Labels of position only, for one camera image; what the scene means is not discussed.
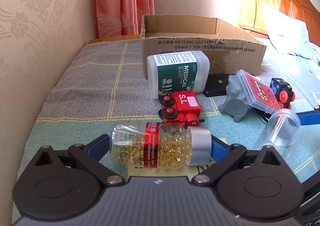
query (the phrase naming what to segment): clear plastic cup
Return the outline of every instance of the clear plastic cup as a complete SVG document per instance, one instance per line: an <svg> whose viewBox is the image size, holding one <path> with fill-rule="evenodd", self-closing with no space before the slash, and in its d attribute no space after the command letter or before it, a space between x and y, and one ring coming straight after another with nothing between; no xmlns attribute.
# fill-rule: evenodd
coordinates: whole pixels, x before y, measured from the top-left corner
<svg viewBox="0 0 320 226"><path fill-rule="evenodd" d="M288 163L300 134L301 122L296 113L289 109L277 110L261 132L253 150L272 145Z"/></svg>

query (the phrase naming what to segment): white label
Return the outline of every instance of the white label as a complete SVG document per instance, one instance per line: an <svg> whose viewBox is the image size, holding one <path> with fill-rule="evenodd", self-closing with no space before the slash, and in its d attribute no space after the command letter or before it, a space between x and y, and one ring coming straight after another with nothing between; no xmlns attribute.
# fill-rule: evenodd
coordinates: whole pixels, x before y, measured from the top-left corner
<svg viewBox="0 0 320 226"><path fill-rule="evenodd" d="M191 96L191 97L187 97L188 103L190 105L190 107L197 107L198 103L196 101L196 98Z"/></svg>
<svg viewBox="0 0 320 226"><path fill-rule="evenodd" d="M196 63L197 60L190 51L165 53L154 55L157 66L180 64L180 63Z"/></svg>

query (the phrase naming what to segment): wooden bed edge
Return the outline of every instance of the wooden bed edge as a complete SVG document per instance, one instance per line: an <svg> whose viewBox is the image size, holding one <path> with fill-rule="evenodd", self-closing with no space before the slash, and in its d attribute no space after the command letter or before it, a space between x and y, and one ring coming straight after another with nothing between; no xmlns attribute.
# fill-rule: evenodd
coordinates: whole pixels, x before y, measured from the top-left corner
<svg viewBox="0 0 320 226"><path fill-rule="evenodd" d="M89 41L88 44L100 43L100 42L113 42L113 41L121 41L121 40L137 40L137 39L140 39L140 34L137 34L137 35L118 35L118 36L92 39Z"/></svg>

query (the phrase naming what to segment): blanket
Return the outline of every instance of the blanket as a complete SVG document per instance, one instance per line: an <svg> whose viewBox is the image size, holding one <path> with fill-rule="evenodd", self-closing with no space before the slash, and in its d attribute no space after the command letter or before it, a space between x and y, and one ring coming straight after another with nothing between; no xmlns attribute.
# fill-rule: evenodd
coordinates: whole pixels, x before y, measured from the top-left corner
<svg viewBox="0 0 320 226"><path fill-rule="evenodd" d="M272 77L291 81L269 61L264 60L259 77L269 84ZM300 90L293 86L296 112L313 108ZM202 107L202 126L228 144L240 143L248 149L254 144L264 123L249 111L239 122L218 111L226 96L206 98L197 94ZM149 94L148 80L143 75L140 41L116 41L89 44L73 60L58 84L47 97L32 129L21 162L19 175L42 145L67 149L75 143L87 144L103 133L110 134L117 120L161 121L160 104ZM319 126L302 127L290 167L300 181L306 180L320 167ZM106 154L100 161L128 179L131 175L178 176L192 178L207 166L183 166L174 169L152 169L118 166ZM14 209L13 220L19 217Z"/></svg>

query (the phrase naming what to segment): pillow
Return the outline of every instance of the pillow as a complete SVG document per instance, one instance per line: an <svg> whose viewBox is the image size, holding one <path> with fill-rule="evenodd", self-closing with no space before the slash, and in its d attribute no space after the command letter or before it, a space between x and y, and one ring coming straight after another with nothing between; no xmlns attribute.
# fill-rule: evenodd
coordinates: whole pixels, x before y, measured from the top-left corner
<svg viewBox="0 0 320 226"><path fill-rule="evenodd" d="M262 8L266 18L268 36L277 51L312 59L313 53L305 22L292 19L264 4Z"/></svg>

